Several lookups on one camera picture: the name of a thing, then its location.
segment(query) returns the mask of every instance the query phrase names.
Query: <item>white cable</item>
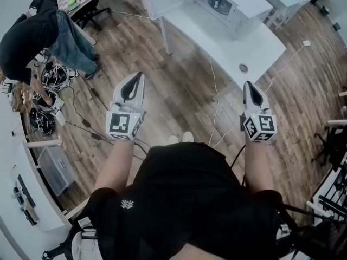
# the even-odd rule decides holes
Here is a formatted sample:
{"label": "white cable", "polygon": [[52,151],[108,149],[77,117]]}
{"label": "white cable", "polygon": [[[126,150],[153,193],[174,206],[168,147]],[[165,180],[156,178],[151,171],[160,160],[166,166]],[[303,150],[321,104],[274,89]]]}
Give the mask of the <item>white cable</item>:
{"label": "white cable", "polygon": [[[265,93],[270,89],[270,86],[272,85],[272,82],[273,82],[273,80],[277,77],[277,75],[278,75],[280,72],[282,72],[282,71],[284,70],[284,68],[286,67],[286,65],[289,64],[289,62],[296,56],[296,54],[299,53],[304,47],[305,47],[304,45],[301,46],[301,48],[300,48],[298,51],[296,51],[296,52],[293,54],[293,56],[283,65],[282,69],[279,70],[279,71],[276,73],[275,77],[271,79],[270,84],[269,84],[268,88],[266,89]],[[225,137],[229,132],[231,132],[231,130],[235,127],[235,125],[236,125],[238,122],[239,122],[239,121],[237,121],[237,122],[234,123],[234,125],[232,126],[232,128],[231,128],[229,131],[227,131],[227,132],[223,135],[223,137],[220,139],[220,141],[217,142],[217,143],[213,146],[213,148],[215,148],[215,147],[224,139],[224,137]]]}
{"label": "white cable", "polygon": [[[215,81],[215,90],[216,90],[216,93],[218,94],[218,90],[217,90],[217,86],[216,86],[216,75],[215,75],[215,72],[214,72],[213,67],[212,67],[211,57],[208,57],[208,59],[210,60],[210,65],[211,65],[211,70],[212,70],[212,74],[213,74],[213,79]],[[209,146],[210,146],[210,143],[211,143],[211,140],[212,140],[213,133],[215,132],[215,123],[216,123],[216,116],[217,116],[217,111],[218,111],[218,105],[219,105],[219,100],[217,100],[217,108],[216,108],[215,116],[213,118],[213,130],[212,130],[212,133],[211,133],[210,140],[208,142]]]}
{"label": "white cable", "polygon": [[150,18],[149,18],[149,17],[147,17],[147,16],[142,16],[142,15],[133,15],[133,14],[128,14],[127,12],[121,12],[121,11],[116,11],[116,10],[111,10],[111,11],[117,12],[117,13],[122,14],[122,15],[131,15],[131,16],[138,16],[138,17],[142,17],[142,18],[148,18],[148,19],[150,19]]}
{"label": "white cable", "polygon": [[304,47],[305,47],[304,45],[301,46],[301,48],[300,48],[298,51],[296,51],[296,52],[293,54],[293,56],[283,65],[282,69],[279,70],[279,71],[276,73],[275,77],[271,79],[270,84],[269,84],[268,88],[266,89],[265,93],[270,89],[270,87],[271,87],[271,85],[272,85],[272,81],[275,80],[275,78],[277,77],[277,75],[278,75],[279,73],[281,73],[281,72],[284,70],[284,68],[286,67],[286,65],[289,64],[289,62],[296,56],[296,54],[299,53]]}

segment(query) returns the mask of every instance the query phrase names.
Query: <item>black shirt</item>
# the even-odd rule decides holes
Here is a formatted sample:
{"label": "black shirt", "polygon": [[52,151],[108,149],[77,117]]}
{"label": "black shirt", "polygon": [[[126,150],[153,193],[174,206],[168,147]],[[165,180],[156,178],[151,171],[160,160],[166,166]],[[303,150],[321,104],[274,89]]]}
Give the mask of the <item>black shirt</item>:
{"label": "black shirt", "polygon": [[30,84],[31,70],[27,64],[57,39],[56,9],[27,18],[24,14],[15,22],[0,42],[0,67],[4,75]]}
{"label": "black shirt", "polygon": [[91,195],[67,243],[86,216],[103,259],[169,259],[186,243],[225,259],[277,258],[277,212],[241,187],[224,156],[206,145],[151,148],[133,185]]}

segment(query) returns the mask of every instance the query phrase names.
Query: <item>wooden floor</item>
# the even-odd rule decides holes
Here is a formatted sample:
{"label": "wooden floor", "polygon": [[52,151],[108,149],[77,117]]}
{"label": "wooden floor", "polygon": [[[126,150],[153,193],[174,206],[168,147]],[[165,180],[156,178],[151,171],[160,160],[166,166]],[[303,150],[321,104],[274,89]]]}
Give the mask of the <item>wooden floor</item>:
{"label": "wooden floor", "polygon": [[[100,5],[146,16],[140,0],[100,0]],[[170,135],[181,137],[183,132],[191,131],[196,141],[208,143],[216,110],[216,103],[212,100],[214,80],[208,58],[175,30],[175,50],[168,56],[157,21],[116,12],[110,17],[105,13],[98,21],[103,28],[101,32],[93,28],[87,31],[97,41],[95,48],[101,55],[103,70],[90,84],[97,89],[105,104],[109,104],[118,82],[141,70],[146,75],[144,106],[147,116],[138,138],[150,146],[164,145]],[[340,116],[343,100],[338,97],[338,92],[347,83],[346,50],[329,20],[322,18],[318,9],[310,4],[275,34],[287,50],[257,82],[263,90],[302,46],[303,40],[312,43],[284,67],[267,93],[278,120],[277,138],[267,146],[276,188],[285,202],[305,207],[305,202],[329,168],[311,163],[320,145],[313,135],[324,131],[328,119]],[[215,64],[214,69],[220,90],[229,80]],[[75,79],[72,87],[78,112],[104,134],[105,108],[81,78]],[[66,103],[62,111],[65,118],[83,127],[72,106],[72,90],[67,88],[60,95]],[[212,145],[230,130],[242,112],[242,91],[236,89],[220,101]],[[60,198],[62,205],[69,210],[93,191],[111,145],[96,141],[89,133],[69,124],[64,127],[57,125],[55,134],[63,139],[63,148],[78,175],[77,183]],[[31,138],[45,139],[36,133]],[[244,143],[244,133],[235,126],[216,149],[231,163]],[[136,149],[136,155],[144,157],[139,149]],[[244,156],[243,152],[234,166],[239,179],[243,176]],[[140,163],[134,158],[129,183]],[[296,216],[296,219],[303,222],[301,216]]]}

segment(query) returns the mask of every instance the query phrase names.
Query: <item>person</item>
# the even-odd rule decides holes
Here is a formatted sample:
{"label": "person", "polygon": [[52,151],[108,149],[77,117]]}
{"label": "person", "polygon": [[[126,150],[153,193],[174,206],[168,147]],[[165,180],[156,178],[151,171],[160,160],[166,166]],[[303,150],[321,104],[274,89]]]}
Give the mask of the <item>person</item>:
{"label": "person", "polygon": [[27,64],[44,48],[72,69],[82,70],[87,80],[98,71],[99,55],[61,10],[50,9],[31,16],[22,14],[0,42],[0,82],[6,78],[21,81],[39,93],[45,102],[52,99],[44,91]]}
{"label": "person", "polygon": [[[190,132],[182,143],[175,136],[169,143],[149,149],[126,187],[134,142],[115,142],[94,192],[73,221],[66,258],[277,259],[279,216],[268,202],[281,203],[282,197],[274,190],[265,145],[246,136],[243,187],[225,156],[194,142]],[[81,239],[85,219],[96,240]],[[84,241],[93,244],[86,247]]]}

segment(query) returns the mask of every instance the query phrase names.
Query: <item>yellow object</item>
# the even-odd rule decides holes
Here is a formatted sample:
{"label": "yellow object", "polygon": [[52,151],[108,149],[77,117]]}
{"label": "yellow object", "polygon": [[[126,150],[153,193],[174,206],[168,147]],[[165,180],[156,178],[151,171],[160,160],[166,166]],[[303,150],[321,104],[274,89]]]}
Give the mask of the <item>yellow object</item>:
{"label": "yellow object", "polygon": [[76,0],[70,0],[68,3],[67,3],[67,5],[69,6],[69,7],[71,7],[73,4],[75,4],[76,3]]}

